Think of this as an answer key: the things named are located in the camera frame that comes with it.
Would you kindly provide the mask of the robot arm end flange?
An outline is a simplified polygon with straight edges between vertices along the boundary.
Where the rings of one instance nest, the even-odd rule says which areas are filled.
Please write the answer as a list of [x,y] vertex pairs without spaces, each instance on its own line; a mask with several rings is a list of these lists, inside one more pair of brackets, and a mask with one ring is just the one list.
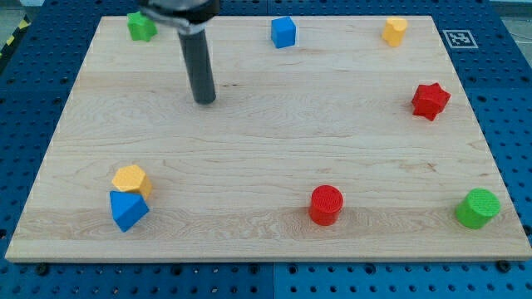
[[220,11],[220,0],[138,0],[137,4],[150,20],[174,27],[184,35],[204,30]]

